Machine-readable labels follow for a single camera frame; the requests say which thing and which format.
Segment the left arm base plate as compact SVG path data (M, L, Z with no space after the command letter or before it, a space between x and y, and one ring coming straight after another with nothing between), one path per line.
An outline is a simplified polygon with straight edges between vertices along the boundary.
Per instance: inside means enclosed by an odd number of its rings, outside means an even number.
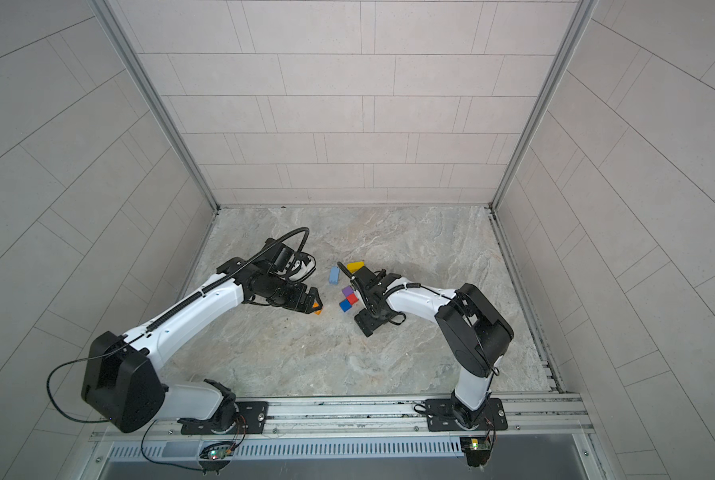
M206 420L180 418L183 435L261 434L269 403L265 401L225 401Z

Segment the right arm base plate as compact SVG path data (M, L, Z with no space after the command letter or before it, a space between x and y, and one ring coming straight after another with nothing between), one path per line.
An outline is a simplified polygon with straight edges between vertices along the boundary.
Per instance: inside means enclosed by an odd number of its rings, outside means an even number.
M505 408L499 398L487 398L475 411L469 411L457 398L427 399L413 410L427 419L431 432L505 431L509 429Z

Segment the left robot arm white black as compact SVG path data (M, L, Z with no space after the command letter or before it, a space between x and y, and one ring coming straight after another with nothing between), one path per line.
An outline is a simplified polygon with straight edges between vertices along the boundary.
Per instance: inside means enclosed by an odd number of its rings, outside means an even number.
M160 371L186 343L228 311L257 303L303 314L322 310L305 282L317 261L303 248L268 239L250 260L232 258L203 285L152 320L91 344L81 398L123 433L176 420L185 434L225 434L240 427L235 393L216 380L169 385Z

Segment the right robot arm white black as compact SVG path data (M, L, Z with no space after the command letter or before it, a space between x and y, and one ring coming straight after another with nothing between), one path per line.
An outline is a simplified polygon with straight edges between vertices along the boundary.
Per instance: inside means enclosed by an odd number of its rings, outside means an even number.
M493 378L515 332L473 284L441 289L413 282L385 270L363 267L349 275L363 309L355 322L369 337L385 324L399 325L413 315L437 325L459 362L459 380L451 396L451 416L459 427L473 430L495 423L487 417Z

